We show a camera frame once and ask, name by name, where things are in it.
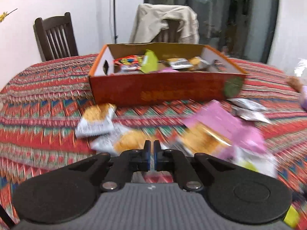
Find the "screw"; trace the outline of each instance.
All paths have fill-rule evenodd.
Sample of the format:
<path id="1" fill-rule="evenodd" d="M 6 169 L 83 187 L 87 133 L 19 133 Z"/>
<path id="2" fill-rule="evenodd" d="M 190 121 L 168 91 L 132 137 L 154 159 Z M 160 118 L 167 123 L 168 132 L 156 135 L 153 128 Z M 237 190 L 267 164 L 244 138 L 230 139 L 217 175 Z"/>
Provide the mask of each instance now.
<path id="1" fill-rule="evenodd" d="M 191 190 L 196 190 L 201 187 L 201 183 L 197 181 L 187 182 L 186 187 Z"/>
<path id="2" fill-rule="evenodd" d="M 114 190 L 117 188 L 117 183 L 116 182 L 105 182 L 104 184 L 102 184 L 102 187 L 105 190 Z"/>

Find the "cardboard box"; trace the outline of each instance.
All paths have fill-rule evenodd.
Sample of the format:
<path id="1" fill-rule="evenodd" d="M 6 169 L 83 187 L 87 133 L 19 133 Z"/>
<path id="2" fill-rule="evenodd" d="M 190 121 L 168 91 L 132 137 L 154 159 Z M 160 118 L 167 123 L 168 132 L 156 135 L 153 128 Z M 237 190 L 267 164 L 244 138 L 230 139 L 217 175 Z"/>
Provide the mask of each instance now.
<path id="1" fill-rule="evenodd" d="M 209 63 L 219 60 L 227 73 L 213 66 L 209 72 L 114 74 L 113 60 L 129 55 L 142 55 L 149 49 L 159 60 L 190 59 L 200 56 Z M 179 43 L 108 44 L 99 53 L 89 72 L 89 81 L 96 104 L 117 106 L 149 105 L 167 100 L 223 100 L 236 97 L 246 72 L 219 51 L 208 45 Z"/>

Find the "white cable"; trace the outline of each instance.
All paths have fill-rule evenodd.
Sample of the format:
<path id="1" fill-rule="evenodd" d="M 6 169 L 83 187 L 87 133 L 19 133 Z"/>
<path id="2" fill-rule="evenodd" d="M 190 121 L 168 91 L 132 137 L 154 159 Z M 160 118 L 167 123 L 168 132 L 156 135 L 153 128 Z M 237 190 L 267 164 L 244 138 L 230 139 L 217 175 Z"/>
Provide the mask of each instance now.
<path id="1" fill-rule="evenodd" d="M 112 0 L 109 0 L 109 30 L 112 38 L 112 43 L 114 42 L 113 30 L 112 30 Z"/>

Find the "patterned tablecloth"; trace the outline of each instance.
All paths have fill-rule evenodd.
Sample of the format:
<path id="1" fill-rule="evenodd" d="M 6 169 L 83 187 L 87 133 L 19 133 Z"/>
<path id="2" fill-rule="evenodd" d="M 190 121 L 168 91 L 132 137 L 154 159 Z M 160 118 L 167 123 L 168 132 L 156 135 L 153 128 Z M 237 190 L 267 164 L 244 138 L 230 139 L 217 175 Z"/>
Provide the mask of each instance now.
<path id="1" fill-rule="evenodd" d="M 92 154 L 90 139 L 76 139 L 74 127 L 85 108 L 93 105 L 87 79 L 96 54 L 35 64 L 16 75 L 0 92 L 0 202 L 17 220 L 11 194 L 18 183 Z M 305 183 L 307 113 L 299 94 L 274 67 L 233 59 L 250 76 L 240 97 L 268 107 L 273 124 L 258 123 L 267 148 L 277 156 L 279 179 L 295 190 Z M 227 110 L 231 106 L 222 102 Z M 180 134 L 182 119 L 201 106 L 194 101 L 173 101 L 155 106 L 118 108 L 115 122 L 142 128 L 167 141 Z"/>

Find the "chair backrest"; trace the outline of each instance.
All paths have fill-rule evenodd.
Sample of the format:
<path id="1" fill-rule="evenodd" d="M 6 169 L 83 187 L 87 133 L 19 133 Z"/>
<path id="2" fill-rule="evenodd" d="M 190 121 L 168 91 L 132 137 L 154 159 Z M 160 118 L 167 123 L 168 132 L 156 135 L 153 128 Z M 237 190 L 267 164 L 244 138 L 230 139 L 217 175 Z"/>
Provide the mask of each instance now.
<path id="1" fill-rule="evenodd" d="M 166 20 L 168 23 L 168 29 L 161 30 L 151 42 L 169 42 L 178 43 L 181 32 L 177 32 L 179 28 L 179 21 Z"/>
<path id="2" fill-rule="evenodd" d="M 37 18 L 34 24 L 46 60 L 78 55 L 69 12 L 45 20 Z"/>

